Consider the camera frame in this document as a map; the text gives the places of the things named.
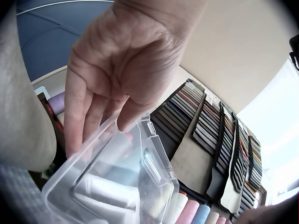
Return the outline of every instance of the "gray trousers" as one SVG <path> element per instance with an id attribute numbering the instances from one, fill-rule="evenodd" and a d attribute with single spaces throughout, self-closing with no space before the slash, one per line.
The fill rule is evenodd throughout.
<path id="1" fill-rule="evenodd" d="M 53 126 L 23 61 L 13 5 L 0 21 L 0 163 L 42 171 L 55 153 Z"/>

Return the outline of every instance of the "wrist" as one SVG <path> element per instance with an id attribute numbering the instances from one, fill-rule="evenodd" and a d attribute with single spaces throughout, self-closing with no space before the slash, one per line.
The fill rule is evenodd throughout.
<path id="1" fill-rule="evenodd" d="M 122 7 L 128 10 L 137 10 L 162 24 L 173 35 L 188 40 L 197 25 L 201 12 L 205 9 L 207 0 L 194 0 L 190 6 L 187 0 L 116 0 L 114 8 Z"/>

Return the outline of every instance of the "clear plastic container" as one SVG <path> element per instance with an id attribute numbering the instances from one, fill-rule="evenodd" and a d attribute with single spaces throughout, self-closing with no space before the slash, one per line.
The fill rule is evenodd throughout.
<path id="1" fill-rule="evenodd" d="M 48 180 L 48 208 L 69 223 L 170 223 L 179 183 L 150 117 L 105 121 Z"/>

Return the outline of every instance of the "purple thread spool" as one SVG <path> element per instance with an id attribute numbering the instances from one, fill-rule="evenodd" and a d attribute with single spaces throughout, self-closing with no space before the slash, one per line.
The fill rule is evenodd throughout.
<path id="1" fill-rule="evenodd" d="M 51 97 L 48 100 L 55 115 L 61 114 L 64 111 L 64 92 Z"/>

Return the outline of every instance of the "red object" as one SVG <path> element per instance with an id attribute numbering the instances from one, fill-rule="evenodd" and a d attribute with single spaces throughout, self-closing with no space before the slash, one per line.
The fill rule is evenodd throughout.
<path id="1" fill-rule="evenodd" d="M 54 112 L 53 112 L 52 107 L 50 106 L 50 104 L 46 103 L 46 106 L 47 106 L 50 114 L 54 115 Z"/>
<path id="2" fill-rule="evenodd" d="M 183 191 L 179 191 L 179 193 L 181 193 L 181 194 L 187 196 L 187 194 L 186 194 L 185 192 L 183 192 Z"/>
<path id="3" fill-rule="evenodd" d="M 125 136 L 128 137 L 128 139 L 129 139 L 130 141 L 133 141 L 133 136 L 132 136 L 130 133 L 128 133 L 128 132 L 124 132 L 124 134 L 125 134 Z"/>
<path id="4" fill-rule="evenodd" d="M 58 120 L 55 120 L 55 122 L 56 122 L 58 128 L 62 131 L 62 133 L 64 133 L 63 132 L 63 126 L 61 125 L 61 123 Z"/>

